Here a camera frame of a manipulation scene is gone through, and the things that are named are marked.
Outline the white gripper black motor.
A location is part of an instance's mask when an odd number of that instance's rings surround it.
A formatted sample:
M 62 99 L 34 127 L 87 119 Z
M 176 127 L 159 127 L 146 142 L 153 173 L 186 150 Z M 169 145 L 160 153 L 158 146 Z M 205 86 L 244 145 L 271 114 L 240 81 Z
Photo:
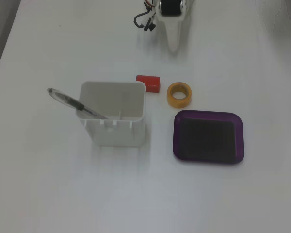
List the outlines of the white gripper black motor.
M 169 50 L 177 53 L 180 45 L 181 28 L 190 7 L 191 0 L 158 0 L 156 16 L 163 23 Z

